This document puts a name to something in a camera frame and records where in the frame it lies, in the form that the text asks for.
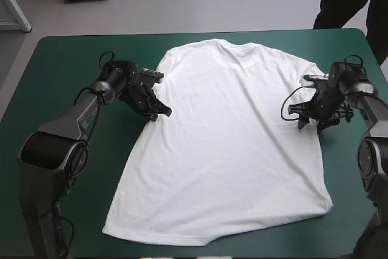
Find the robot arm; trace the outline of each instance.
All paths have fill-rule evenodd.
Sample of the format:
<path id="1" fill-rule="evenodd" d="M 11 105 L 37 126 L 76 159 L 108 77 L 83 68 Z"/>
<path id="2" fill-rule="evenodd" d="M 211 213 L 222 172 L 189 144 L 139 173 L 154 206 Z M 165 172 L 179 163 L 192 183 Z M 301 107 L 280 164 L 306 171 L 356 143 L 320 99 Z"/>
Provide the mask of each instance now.
<path id="1" fill-rule="evenodd" d="M 62 220 L 69 220 L 61 215 L 59 199 L 71 191 L 85 167 L 101 107 L 119 98 L 152 121 L 159 114 L 170 116 L 172 112 L 152 90 L 155 82 L 161 82 L 163 73 L 139 70 L 131 61 L 114 61 L 111 53 L 99 78 L 86 88 L 89 94 L 64 116 L 39 127 L 17 156 L 21 206 L 36 258 L 70 257 L 73 236 L 66 243 Z"/>
<path id="2" fill-rule="evenodd" d="M 316 93 L 306 103 L 290 105 L 289 113 L 299 114 L 302 129 L 313 118 L 318 130 L 353 117 L 350 107 L 358 109 L 367 124 L 358 148 L 358 167 L 367 197 L 376 211 L 357 242 L 352 255 L 343 258 L 385 258 L 388 227 L 388 106 L 377 97 L 363 64 L 334 62 L 329 76 L 302 76 L 303 87 L 314 87 Z"/>

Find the black pants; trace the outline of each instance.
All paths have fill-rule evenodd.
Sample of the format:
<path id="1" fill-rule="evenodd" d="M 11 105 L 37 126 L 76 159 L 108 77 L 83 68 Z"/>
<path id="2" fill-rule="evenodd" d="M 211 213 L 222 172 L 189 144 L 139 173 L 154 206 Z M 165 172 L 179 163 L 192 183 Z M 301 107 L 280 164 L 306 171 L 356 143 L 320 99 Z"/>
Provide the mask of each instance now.
<path id="1" fill-rule="evenodd" d="M 314 28 L 341 28 L 367 1 L 321 0 L 321 12 L 316 17 Z M 381 65 L 388 56 L 388 0 L 370 0 L 366 26 L 367 40 L 378 64 Z"/>

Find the gray floor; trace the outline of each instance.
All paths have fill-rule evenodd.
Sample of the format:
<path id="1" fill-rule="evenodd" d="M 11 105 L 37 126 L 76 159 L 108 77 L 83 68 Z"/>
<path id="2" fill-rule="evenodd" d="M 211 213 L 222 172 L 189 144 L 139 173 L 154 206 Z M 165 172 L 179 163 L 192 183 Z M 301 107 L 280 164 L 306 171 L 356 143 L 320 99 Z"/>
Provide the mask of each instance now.
<path id="1" fill-rule="evenodd" d="M 37 42 L 54 35 L 310 29 L 319 0 L 17 0 L 33 29 L 0 33 L 0 117 Z M 366 8 L 346 27 L 364 32 Z"/>

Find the green table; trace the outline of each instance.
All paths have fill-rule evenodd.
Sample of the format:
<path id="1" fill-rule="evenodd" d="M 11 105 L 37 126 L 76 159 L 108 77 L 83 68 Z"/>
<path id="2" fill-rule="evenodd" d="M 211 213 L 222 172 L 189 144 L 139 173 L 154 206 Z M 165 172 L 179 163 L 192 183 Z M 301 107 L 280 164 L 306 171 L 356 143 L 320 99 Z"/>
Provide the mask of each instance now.
<path id="1" fill-rule="evenodd" d="M 0 255 L 33 254 L 19 207 L 16 153 L 38 126 L 66 113 L 78 90 L 99 75 L 100 54 L 113 50 L 117 59 L 131 59 L 154 69 L 168 49 L 211 38 L 264 44 L 313 61 L 324 72 L 334 61 L 358 54 L 364 58 L 380 96 L 388 99 L 383 74 L 363 33 L 355 29 L 44 38 L 0 123 Z M 89 163 L 72 193 L 61 200 L 64 216 L 76 225 L 71 248 L 74 256 L 331 257 L 353 249 L 373 212 L 356 162 L 358 144 L 366 130 L 357 112 L 351 124 L 342 122 L 320 136 L 325 182 L 334 203 L 323 217 L 223 237 L 204 247 L 153 246 L 104 235 L 101 229 L 116 185 L 144 124 L 143 117 L 122 102 L 103 108 Z"/>

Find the white t-shirt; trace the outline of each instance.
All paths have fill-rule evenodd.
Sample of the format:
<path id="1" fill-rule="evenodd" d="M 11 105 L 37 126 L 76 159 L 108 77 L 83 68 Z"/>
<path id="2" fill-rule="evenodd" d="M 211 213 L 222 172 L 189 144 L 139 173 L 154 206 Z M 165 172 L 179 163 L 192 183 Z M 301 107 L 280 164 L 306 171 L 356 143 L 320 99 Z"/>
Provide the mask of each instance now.
<path id="1" fill-rule="evenodd" d="M 314 63 L 223 39 L 169 50 L 156 96 L 172 108 L 146 124 L 129 156 L 105 234 L 151 244 L 203 246 L 230 234 L 323 215 L 316 123 L 302 131 L 280 108 Z M 288 104 L 311 99 L 301 89 Z"/>

